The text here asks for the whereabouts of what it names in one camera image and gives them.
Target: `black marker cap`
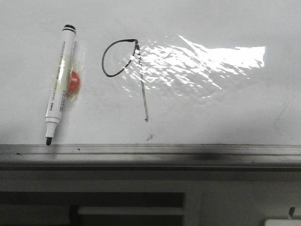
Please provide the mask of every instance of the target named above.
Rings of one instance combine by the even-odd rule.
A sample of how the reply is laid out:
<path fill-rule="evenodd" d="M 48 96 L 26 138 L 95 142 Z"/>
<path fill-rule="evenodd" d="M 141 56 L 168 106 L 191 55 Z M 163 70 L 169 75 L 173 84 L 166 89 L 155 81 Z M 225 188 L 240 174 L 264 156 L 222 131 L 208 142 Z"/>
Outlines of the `black marker cap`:
<path fill-rule="evenodd" d="M 64 26 L 64 28 L 63 28 L 63 31 L 64 31 L 64 30 L 69 30 L 69 31 L 72 31 L 72 32 L 76 33 L 75 27 L 72 26 L 72 25 L 70 25 L 70 24 L 66 24 L 66 25 Z"/>

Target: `whiteboard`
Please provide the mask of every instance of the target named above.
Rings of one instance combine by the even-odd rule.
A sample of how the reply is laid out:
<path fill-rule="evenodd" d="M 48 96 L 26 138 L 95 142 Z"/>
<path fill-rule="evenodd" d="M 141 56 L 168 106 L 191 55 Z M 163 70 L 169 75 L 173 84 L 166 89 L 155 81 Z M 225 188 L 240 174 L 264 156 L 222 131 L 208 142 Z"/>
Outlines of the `whiteboard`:
<path fill-rule="evenodd" d="M 291 1 L 0 2 L 0 143 L 44 144 L 45 114 L 65 24 L 77 29 L 78 99 L 54 144 L 301 143 L 301 5 Z M 138 39 L 138 61 L 109 78 L 105 49 Z M 118 71 L 133 44 L 108 53 Z"/>

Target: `marker tip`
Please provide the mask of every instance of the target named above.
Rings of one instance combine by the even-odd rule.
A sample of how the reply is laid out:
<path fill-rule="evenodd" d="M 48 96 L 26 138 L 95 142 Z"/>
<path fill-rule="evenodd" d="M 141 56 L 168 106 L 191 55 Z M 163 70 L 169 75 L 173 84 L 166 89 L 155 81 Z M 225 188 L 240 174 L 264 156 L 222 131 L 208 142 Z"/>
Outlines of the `marker tip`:
<path fill-rule="evenodd" d="M 49 146 L 51 144 L 52 137 L 47 137 L 46 145 Z"/>

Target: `whiteboard marker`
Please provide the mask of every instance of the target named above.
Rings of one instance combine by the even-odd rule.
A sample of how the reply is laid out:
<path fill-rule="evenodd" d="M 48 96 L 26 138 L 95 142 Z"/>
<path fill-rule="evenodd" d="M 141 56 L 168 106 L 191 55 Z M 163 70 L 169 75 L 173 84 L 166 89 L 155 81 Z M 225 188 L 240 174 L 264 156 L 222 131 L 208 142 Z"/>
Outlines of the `whiteboard marker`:
<path fill-rule="evenodd" d="M 60 56 L 57 62 L 57 69 L 53 76 L 50 98 L 46 113 L 46 144 L 50 145 L 57 125 L 62 118 L 63 102 L 67 93 L 69 81 L 69 66 L 75 40 L 75 27 L 65 25 L 62 30 L 60 42 Z"/>

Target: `metal ledge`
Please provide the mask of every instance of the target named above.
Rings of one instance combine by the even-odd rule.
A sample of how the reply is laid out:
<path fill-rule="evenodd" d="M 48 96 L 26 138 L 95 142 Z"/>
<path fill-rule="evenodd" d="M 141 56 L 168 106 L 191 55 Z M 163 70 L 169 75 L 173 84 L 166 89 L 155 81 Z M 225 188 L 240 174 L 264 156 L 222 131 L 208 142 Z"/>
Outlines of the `metal ledge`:
<path fill-rule="evenodd" d="M 301 168 L 301 146 L 0 145 L 0 166 Z"/>
<path fill-rule="evenodd" d="M 182 207 L 79 207 L 80 215 L 184 215 Z"/>

